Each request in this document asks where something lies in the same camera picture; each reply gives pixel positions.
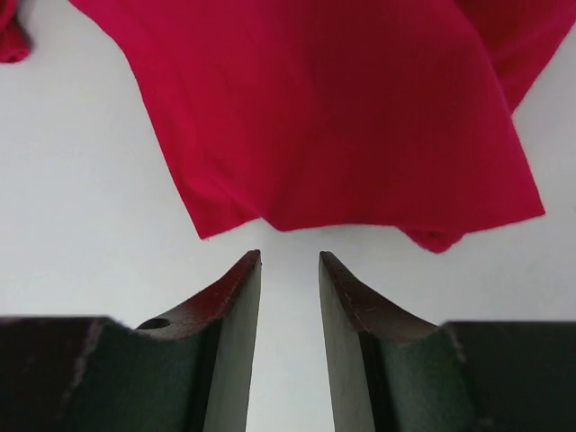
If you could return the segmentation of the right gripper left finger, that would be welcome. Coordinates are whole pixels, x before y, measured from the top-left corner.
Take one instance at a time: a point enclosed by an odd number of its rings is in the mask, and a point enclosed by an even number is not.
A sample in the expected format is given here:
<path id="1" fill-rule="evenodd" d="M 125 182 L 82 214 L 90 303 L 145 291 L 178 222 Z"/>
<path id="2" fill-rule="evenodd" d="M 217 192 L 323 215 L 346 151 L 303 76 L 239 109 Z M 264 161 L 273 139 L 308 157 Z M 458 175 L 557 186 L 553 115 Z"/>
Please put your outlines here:
<path id="1" fill-rule="evenodd" d="M 137 328 L 105 316 L 2 318 L 2 430 L 244 430 L 260 290 L 251 250 Z"/>

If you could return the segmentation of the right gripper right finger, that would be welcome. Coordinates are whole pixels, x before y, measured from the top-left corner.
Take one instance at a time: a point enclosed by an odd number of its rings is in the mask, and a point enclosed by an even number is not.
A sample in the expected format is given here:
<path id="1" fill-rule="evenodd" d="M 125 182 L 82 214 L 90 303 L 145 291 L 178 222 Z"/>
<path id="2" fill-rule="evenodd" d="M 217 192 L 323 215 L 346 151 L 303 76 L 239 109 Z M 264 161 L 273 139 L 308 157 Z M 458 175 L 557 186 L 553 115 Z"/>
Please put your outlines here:
<path id="1" fill-rule="evenodd" d="M 574 430 L 572 322 L 434 325 L 330 252 L 319 297 L 336 430 Z"/>

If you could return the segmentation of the red t shirt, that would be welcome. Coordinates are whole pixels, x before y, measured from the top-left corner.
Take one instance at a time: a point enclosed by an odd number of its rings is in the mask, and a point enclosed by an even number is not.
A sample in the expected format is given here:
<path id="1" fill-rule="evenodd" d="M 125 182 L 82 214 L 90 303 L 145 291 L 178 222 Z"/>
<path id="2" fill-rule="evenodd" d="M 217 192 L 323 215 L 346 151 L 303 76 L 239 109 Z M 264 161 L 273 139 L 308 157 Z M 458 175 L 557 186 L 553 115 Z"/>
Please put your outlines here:
<path id="1" fill-rule="evenodd" d="M 513 112 L 572 1 L 78 1 L 198 236 L 391 226 L 442 253 L 545 209 Z"/>

